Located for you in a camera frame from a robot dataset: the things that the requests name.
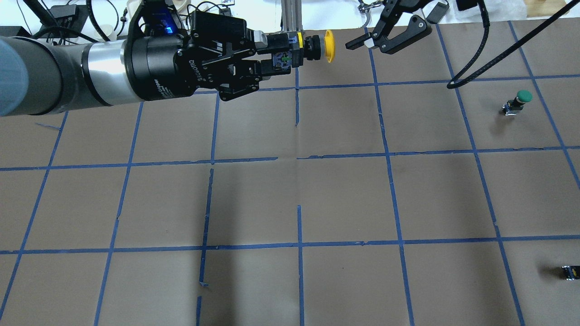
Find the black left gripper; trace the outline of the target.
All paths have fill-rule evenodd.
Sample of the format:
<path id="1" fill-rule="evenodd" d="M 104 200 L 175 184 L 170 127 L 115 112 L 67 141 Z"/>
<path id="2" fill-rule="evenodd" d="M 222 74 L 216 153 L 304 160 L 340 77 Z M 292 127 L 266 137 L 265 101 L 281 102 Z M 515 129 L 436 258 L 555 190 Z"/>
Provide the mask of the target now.
<path id="1" fill-rule="evenodd" d="M 222 101 L 232 101 L 292 72 L 273 58 L 252 56 L 302 49 L 298 32 L 266 34 L 245 20 L 209 12 L 194 12 L 190 21 L 191 30 L 181 34 L 126 40 L 125 69 L 139 98 L 161 101 L 214 89 Z"/>

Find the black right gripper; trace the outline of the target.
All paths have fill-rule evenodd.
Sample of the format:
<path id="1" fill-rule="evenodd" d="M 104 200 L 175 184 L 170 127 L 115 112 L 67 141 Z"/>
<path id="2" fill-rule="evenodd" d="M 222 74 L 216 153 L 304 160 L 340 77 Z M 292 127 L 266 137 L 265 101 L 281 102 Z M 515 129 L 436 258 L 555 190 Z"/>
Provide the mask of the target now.
<path id="1" fill-rule="evenodd" d="M 420 16 L 412 16 L 405 31 L 389 38 L 394 25 L 403 13 L 415 13 L 423 9 L 432 0 L 381 0 L 384 6 L 379 21 L 372 32 L 348 41 L 345 48 L 355 50 L 362 46 L 379 49 L 384 54 L 395 54 L 400 50 L 427 37 L 432 32 L 431 24 Z"/>

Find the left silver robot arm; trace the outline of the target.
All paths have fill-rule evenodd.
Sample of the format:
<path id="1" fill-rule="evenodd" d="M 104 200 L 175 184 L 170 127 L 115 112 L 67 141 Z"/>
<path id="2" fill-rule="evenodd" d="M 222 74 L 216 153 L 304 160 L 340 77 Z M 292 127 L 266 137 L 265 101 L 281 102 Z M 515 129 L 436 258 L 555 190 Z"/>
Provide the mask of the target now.
<path id="1" fill-rule="evenodd" d="M 189 31 L 147 35 L 143 10 L 124 40 L 53 46 L 1 37 L 1 116 L 163 101 L 199 89 L 231 101 L 303 63 L 306 41 L 297 32 L 266 35 L 237 17 L 197 10 Z"/>

